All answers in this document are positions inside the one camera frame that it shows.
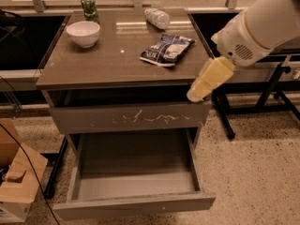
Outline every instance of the speckled floor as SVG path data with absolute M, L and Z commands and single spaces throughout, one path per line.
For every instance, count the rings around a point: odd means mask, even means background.
M 203 189 L 217 196 L 209 211 L 74 221 L 59 218 L 60 224 L 300 224 L 299 121 L 290 112 L 235 115 L 230 121 L 236 132 L 231 142 L 216 111 L 211 110 L 196 148 Z M 63 136 L 45 111 L 24 109 L 13 123 L 23 140 L 39 152 L 59 149 Z M 73 161 L 69 148 L 51 205 L 66 199 Z M 55 224 L 40 192 L 24 224 Z

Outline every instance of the open drawer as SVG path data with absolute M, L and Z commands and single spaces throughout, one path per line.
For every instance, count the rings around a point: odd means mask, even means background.
M 83 134 L 63 219 L 209 209 L 185 128 Z

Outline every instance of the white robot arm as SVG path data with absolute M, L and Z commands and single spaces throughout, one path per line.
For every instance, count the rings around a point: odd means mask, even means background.
M 231 78 L 234 66 L 250 66 L 297 37 L 300 37 L 300 0 L 256 1 L 213 35 L 221 56 L 204 65 L 187 92 L 188 99 L 203 100 Z

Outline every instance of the desk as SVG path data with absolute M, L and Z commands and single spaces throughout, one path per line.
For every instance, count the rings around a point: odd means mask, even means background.
M 186 93 L 208 55 L 183 9 L 165 31 L 196 42 L 175 67 L 141 61 L 162 31 L 141 9 L 99 12 L 100 38 L 82 49 L 66 31 L 37 81 L 76 153 L 64 219 L 209 209 L 194 154 L 210 106 Z M 75 12 L 68 24 L 82 21 Z

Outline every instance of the cord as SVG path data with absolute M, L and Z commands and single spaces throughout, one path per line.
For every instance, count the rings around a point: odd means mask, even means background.
M 53 212 L 53 210 L 51 209 L 51 207 L 50 207 L 50 205 L 49 205 L 49 202 L 48 202 L 48 200 L 47 200 L 47 198 L 45 197 L 45 194 L 44 194 L 44 190 L 43 190 L 43 187 L 42 187 L 42 185 L 40 184 L 40 182 L 39 182 L 39 179 L 38 179 L 38 174 L 37 174 L 37 172 L 36 172 L 36 170 L 35 170 L 35 168 L 34 168 L 34 166 L 33 166 L 33 164 L 32 164 L 32 162 L 31 162 L 31 159 L 30 159 L 30 157 L 27 155 L 27 153 L 26 153 L 26 151 L 23 149 L 23 147 L 22 147 L 22 145 L 14 138 L 14 136 L 0 123 L 0 126 L 2 127 L 2 129 L 20 146 L 20 148 L 22 149 L 22 151 L 24 152 L 24 154 L 26 155 L 26 157 L 27 157 L 27 159 L 28 159 L 28 161 L 29 161 L 29 163 L 30 163 L 30 166 L 32 167 L 32 169 L 33 169 L 33 171 L 34 171 L 34 174 L 35 174 L 35 176 L 36 176 L 36 179 L 37 179 L 37 182 L 38 182 L 38 185 L 39 185 L 39 188 L 40 188 L 40 190 L 41 190 L 41 193 L 42 193 L 42 195 L 43 195 L 43 198 L 44 198 L 44 200 L 45 200 L 45 202 L 46 202 L 46 204 L 47 204 L 47 206 L 48 206 L 48 208 L 49 208 L 49 210 L 50 210 L 50 212 L 51 212 L 51 214 L 52 214 L 52 216 L 53 216 L 53 218 L 54 218 L 54 220 L 55 220 L 55 222 L 58 224 L 58 225 L 60 225 L 60 223 L 59 223 L 59 221 L 58 221 L 58 219 L 57 219 L 57 217 L 55 216 L 55 214 L 54 214 L 54 212 Z

